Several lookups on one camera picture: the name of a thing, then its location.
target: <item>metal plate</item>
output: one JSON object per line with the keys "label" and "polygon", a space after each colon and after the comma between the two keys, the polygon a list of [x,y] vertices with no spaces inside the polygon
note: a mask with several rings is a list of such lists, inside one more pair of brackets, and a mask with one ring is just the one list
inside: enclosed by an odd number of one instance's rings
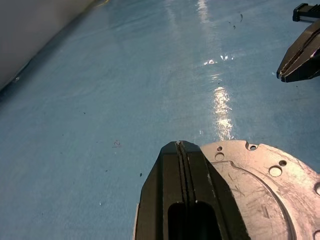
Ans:
{"label": "metal plate", "polygon": [[320,177],[310,167],[275,147],[243,140],[201,149],[232,189],[252,239],[318,238]]}

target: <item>screw hole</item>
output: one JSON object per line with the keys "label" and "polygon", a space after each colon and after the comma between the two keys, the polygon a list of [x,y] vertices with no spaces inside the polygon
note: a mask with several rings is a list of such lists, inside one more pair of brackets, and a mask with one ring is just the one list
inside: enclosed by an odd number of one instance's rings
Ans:
{"label": "screw hole", "polygon": [[279,165],[280,165],[281,167],[284,167],[285,165],[287,165],[287,162],[286,162],[285,160],[281,160],[281,161],[279,162]]}
{"label": "screw hole", "polygon": [[269,168],[269,174],[272,177],[279,177],[282,174],[282,169],[278,166],[272,166]]}
{"label": "screw hole", "polygon": [[222,161],[224,158],[225,158],[225,155],[222,152],[218,152],[214,157],[216,161]]}
{"label": "screw hole", "polygon": [[320,230],[315,231],[315,233],[313,234],[313,239],[320,240]]}
{"label": "screw hole", "polygon": [[316,192],[316,194],[318,194],[320,196],[320,182],[317,182],[314,185],[314,191]]}

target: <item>scratch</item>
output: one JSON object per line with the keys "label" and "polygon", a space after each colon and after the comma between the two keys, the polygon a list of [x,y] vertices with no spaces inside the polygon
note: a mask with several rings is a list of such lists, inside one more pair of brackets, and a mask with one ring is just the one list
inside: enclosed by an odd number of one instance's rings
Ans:
{"label": "scratch", "polygon": [[297,161],[297,163],[299,164],[300,168],[301,168],[302,170],[305,170],[305,169],[301,166],[300,161],[299,161],[298,159],[297,159],[296,161]]}
{"label": "scratch", "polygon": [[230,173],[228,173],[229,178],[231,179],[231,181],[233,182],[234,180],[232,179],[232,177],[230,176]]}
{"label": "scratch", "polygon": [[256,203],[256,199],[254,199],[254,200],[252,200],[252,201],[250,201],[250,202],[248,202],[248,203],[246,203],[245,205],[248,207],[248,208],[254,208],[256,205],[255,205],[255,203]]}
{"label": "scratch", "polygon": [[212,185],[212,181],[211,181],[211,177],[210,177],[209,173],[208,173],[207,177],[208,177],[208,182],[210,183],[210,185]]}
{"label": "scratch", "polygon": [[262,208],[262,215],[263,215],[265,218],[269,219],[270,217],[269,217],[268,209],[266,208],[266,206],[262,204],[262,205],[261,205],[261,208]]}
{"label": "scratch", "polygon": [[265,192],[266,190],[264,188],[257,190],[257,191],[253,191],[253,193],[261,193],[261,192]]}
{"label": "scratch", "polygon": [[239,190],[239,188],[237,187],[237,185],[235,186],[236,189],[231,188],[231,190],[240,193],[242,196],[246,197],[246,195],[244,195],[244,193],[242,191]]}
{"label": "scratch", "polygon": [[101,7],[101,6],[105,5],[105,4],[107,4],[109,1],[110,1],[110,0],[105,0],[103,3],[101,3],[101,4],[99,4],[99,5],[95,6],[95,7],[96,7],[96,8],[97,8],[97,7]]}

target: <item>white wall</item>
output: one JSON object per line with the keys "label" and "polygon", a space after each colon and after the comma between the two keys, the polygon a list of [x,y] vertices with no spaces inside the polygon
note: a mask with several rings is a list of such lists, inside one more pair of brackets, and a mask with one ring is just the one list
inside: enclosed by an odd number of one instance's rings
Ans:
{"label": "white wall", "polygon": [[1,0],[0,89],[92,0]]}

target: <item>glossy floor surface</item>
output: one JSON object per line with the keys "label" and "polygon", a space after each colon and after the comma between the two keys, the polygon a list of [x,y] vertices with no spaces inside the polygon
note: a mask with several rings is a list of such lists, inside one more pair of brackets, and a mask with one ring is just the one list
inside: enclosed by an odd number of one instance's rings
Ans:
{"label": "glossy floor surface", "polygon": [[131,239],[170,141],[264,143],[320,172],[320,79],[275,76],[300,3],[110,0],[75,20],[0,93],[0,239]]}

